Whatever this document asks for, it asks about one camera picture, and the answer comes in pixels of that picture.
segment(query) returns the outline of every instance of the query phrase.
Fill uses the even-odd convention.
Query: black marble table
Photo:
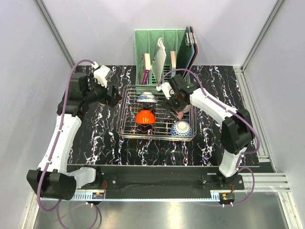
[[[135,66],[110,66],[111,82],[122,93],[135,84]],[[79,66],[78,72],[89,72]],[[206,90],[229,106],[243,107],[238,81],[231,66],[194,66]],[[189,142],[124,139],[116,132],[121,104],[115,108],[92,104],[73,142],[68,164],[128,166],[218,166],[224,152],[220,125],[197,108],[197,135]],[[247,155],[243,165],[258,166],[257,155]]]

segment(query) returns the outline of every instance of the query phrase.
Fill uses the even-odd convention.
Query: wire rack
[[[153,113],[156,118],[151,131],[146,134],[139,131],[139,124],[135,122],[137,114],[142,110],[142,104],[137,102],[138,96],[143,92],[151,92],[157,97],[157,103],[153,105]],[[196,136],[196,112],[191,106],[188,113],[184,114],[183,121],[190,124],[192,134],[190,136],[172,136],[170,129],[176,122],[174,118],[162,105],[165,100],[164,94],[157,92],[155,86],[151,85],[127,85],[123,90],[123,99],[117,122],[117,132],[124,138],[163,139],[170,141],[191,141]]]

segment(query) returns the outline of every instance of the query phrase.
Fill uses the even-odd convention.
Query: aluminum frame
[[[250,112],[252,124],[261,138],[261,149],[257,152],[258,157],[269,156],[272,167],[276,172],[276,167],[275,167],[274,159],[271,154],[271,149],[268,144],[266,134],[263,128],[263,124],[258,114],[257,106],[255,104],[247,77],[245,76],[245,73],[242,71],[240,66],[234,66],[233,69],[240,87],[240,93],[242,95],[244,106]]]
[[[61,38],[54,22],[53,19],[48,11],[48,9],[46,8],[43,0],[34,0],[34,2],[37,5],[38,10],[40,11],[40,13],[42,14],[46,24],[48,25],[54,39],[56,40],[58,47],[61,49],[61,52],[63,54],[63,56],[66,58],[69,66],[72,68],[75,64],[69,50],[67,49],[65,43],[63,42],[63,39]]]
[[[249,65],[249,62],[251,61],[252,57],[254,56],[258,46],[262,42],[263,38],[265,37],[267,31],[269,30],[272,22],[274,21],[275,17],[279,13],[280,9],[282,8],[283,4],[286,2],[286,0],[277,0],[274,4],[265,24],[263,25],[259,35],[257,36],[250,52],[248,53],[243,65],[241,66],[242,70],[245,71],[247,66]]]

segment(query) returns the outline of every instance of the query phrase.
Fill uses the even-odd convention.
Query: cable connector
[[[97,62],[94,62],[94,64],[91,64],[92,68],[97,69],[99,67],[99,65],[97,64]]]

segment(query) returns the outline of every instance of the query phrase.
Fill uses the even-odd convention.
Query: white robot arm
[[[111,74],[111,70],[106,66],[99,66],[96,62],[92,66],[93,74],[75,73],[72,75],[65,113],[62,113],[63,98],[58,105],[56,126],[47,152],[37,170],[28,171],[27,180],[37,194],[42,171],[46,168],[47,163],[50,163],[42,181],[41,197],[70,200],[77,188],[95,180],[94,168],[82,167],[67,173],[67,161],[72,143],[90,103],[98,101],[114,107],[122,97],[113,85],[107,84],[107,77]],[[60,130],[62,115],[64,115],[64,123]],[[54,142],[58,131],[61,134],[55,147]],[[52,159],[49,161],[53,147],[55,149]]]
[[[166,100],[162,102],[162,105],[175,117],[179,117],[179,112],[192,104],[205,111],[221,126],[224,156],[219,165],[218,176],[220,183],[231,182],[237,175],[241,154],[254,138],[254,134],[249,128],[231,113],[239,114],[252,125],[249,112],[245,109],[237,111],[216,99],[206,90],[203,94],[199,84],[187,84],[181,75],[176,75],[169,82],[157,86],[157,90],[164,93]]]

